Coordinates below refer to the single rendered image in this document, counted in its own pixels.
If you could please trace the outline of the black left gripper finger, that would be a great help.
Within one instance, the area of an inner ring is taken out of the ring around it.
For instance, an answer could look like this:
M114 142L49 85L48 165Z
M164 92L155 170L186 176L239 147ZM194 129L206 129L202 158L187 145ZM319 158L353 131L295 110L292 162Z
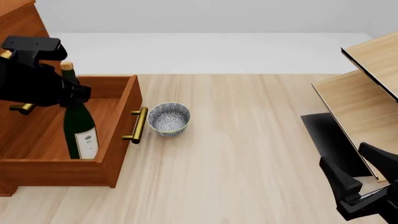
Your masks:
M60 94L60 106L74 106L75 104L85 103L91 97L91 88L62 80L62 89Z

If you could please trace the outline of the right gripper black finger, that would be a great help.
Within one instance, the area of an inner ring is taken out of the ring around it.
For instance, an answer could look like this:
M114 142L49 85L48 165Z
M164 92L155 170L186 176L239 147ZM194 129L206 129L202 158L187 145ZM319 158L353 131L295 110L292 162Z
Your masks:
M398 182L398 155L362 142L358 152L370 162L388 182Z
M345 173L329 157L321 157L319 166L327 178L335 199L360 199L363 184Z

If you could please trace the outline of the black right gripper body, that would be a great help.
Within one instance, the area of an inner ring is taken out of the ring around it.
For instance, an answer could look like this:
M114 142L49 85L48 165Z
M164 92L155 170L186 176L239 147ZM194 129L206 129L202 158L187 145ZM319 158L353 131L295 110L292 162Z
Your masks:
M398 180L355 202L339 201L337 211L346 221L375 214L385 221L398 221Z

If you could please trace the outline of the dark green wine bottle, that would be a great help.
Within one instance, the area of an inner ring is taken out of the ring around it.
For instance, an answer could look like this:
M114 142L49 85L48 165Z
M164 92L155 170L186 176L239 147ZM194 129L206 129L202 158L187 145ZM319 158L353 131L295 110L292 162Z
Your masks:
M62 77L79 83L73 63L60 63ZM94 159L99 149L95 122L84 103L65 106L63 131L71 159Z

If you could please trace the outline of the wooden drawer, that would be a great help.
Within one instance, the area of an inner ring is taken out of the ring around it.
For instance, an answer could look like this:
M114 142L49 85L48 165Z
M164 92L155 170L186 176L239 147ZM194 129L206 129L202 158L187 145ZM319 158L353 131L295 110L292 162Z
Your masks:
M137 76L80 76L91 87L86 107L99 141L94 159L71 159L63 133L65 110L35 108L29 115L0 101L0 197L20 186L115 187L133 132L142 96Z

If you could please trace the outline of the wooden cabinet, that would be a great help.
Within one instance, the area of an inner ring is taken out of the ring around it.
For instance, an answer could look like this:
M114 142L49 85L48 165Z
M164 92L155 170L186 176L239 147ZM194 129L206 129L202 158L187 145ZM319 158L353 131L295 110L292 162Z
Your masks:
M1 44L9 35L47 37L35 0L0 0ZM66 171L62 108L36 108L30 115L0 101L0 197L19 186L59 186Z

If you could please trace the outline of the pale wooden shelf black edges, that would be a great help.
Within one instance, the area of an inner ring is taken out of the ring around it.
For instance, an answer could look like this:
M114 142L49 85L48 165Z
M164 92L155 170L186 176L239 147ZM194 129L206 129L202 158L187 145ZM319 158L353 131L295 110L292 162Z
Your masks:
M355 150L365 142L398 154L398 31L341 53L357 69L313 89Z

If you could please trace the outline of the patterned blue-white bowl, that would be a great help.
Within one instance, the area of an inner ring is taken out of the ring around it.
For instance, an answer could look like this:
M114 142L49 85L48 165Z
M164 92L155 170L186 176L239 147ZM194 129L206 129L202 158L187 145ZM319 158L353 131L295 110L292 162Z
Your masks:
M175 137L182 134L190 120L190 110L185 105L176 102L159 104L147 115L150 128L163 137Z

